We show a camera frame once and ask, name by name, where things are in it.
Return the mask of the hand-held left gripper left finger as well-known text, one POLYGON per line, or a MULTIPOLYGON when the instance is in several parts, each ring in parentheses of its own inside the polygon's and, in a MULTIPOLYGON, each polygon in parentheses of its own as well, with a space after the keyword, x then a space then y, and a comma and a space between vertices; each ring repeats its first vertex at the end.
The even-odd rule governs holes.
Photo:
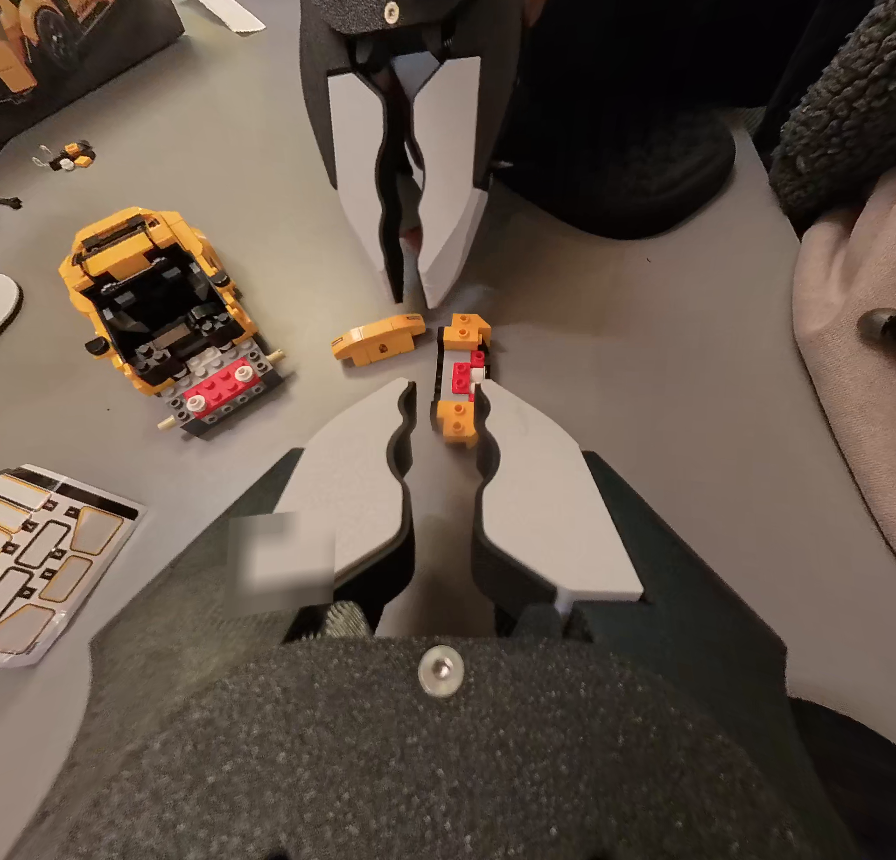
POLYGON ((397 549, 409 529, 405 475, 417 385, 398 377, 309 440, 275 513, 286 515, 300 558, 332 569, 341 587, 397 549))

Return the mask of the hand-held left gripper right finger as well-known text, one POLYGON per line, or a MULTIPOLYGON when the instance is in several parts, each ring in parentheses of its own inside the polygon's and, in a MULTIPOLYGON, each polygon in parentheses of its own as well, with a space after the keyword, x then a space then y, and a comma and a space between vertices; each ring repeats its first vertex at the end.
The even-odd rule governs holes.
POLYGON ((492 380, 474 413, 479 590, 496 605, 638 601, 644 587, 577 441, 492 380))

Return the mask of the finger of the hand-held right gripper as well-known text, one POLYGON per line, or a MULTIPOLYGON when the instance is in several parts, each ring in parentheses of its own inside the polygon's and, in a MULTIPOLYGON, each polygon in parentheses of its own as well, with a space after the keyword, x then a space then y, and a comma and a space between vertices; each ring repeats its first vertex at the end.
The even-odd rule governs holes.
POLYGON ((414 97, 413 136, 423 160, 418 272, 428 308, 460 276, 486 203, 476 188, 479 56, 449 59, 414 97))
POLYGON ((328 79, 337 192, 358 240, 393 302, 404 294, 401 202, 384 93, 350 71, 328 79))

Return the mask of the black red yellow lego assembly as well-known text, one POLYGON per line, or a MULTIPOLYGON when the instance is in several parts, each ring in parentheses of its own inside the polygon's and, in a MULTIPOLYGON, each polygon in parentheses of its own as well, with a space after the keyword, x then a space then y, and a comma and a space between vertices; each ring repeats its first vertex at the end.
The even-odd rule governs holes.
POLYGON ((472 448, 477 442, 477 388, 491 377, 491 326, 481 316, 454 313, 436 335, 431 418, 446 443, 472 448))

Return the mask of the orange curved lego piece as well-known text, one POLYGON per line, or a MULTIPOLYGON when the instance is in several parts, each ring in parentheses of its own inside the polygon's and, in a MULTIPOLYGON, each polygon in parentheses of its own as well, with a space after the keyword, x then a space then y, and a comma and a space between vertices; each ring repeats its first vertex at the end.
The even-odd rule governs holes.
POLYGON ((350 329, 331 341, 330 350, 340 362, 351 361, 355 367, 366 366, 412 352, 414 339, 426 329, 420 314, 393 315, 350 329))

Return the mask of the yellow lego car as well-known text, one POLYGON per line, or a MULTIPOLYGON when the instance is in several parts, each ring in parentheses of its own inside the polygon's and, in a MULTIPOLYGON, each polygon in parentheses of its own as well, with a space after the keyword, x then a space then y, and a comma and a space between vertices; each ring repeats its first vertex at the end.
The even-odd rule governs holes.
POLYGON ((174 211, 121 210, 79 231, 59 273, 85 344, 164 404, 160 430, 204 437, 283 378, 207 236, 174 211))

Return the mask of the small loose lego pieces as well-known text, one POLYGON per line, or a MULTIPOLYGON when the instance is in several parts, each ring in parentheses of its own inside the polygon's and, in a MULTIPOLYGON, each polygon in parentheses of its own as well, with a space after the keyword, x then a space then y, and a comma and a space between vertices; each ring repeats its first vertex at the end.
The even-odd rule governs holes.
POLYGON ((78 168, 88 168, 96 159, 96 151, 86 140, 65 144, 60 150, 52 150, 46 145, 39 146, 40 155, 31 158, 39 168, 54 172, 71 172, 78 168))

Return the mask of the lego sticker sheet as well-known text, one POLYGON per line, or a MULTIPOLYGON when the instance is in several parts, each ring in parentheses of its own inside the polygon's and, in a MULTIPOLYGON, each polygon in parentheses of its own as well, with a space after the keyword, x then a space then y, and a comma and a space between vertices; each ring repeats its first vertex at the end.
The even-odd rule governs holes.
POLYGON ((146 511, 33 465, 2 470, 2 667, 46 655, 146 511))

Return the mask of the lego set box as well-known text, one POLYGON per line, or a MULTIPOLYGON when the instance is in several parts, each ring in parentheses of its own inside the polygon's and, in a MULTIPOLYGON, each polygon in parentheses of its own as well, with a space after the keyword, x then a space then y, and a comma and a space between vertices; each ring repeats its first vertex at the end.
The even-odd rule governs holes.
POLYGON ((174 44, 172 0, 1 0, 1 144, 174 44))

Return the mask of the white paper sheet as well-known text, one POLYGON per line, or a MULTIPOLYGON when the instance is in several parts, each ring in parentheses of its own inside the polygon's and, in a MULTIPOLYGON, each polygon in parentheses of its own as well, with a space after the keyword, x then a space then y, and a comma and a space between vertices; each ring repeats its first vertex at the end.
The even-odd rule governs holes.
POLYGON ((196 0, 214 18, 238 35, 251 35, 266 29, 265 24, 236 0, 196 0))

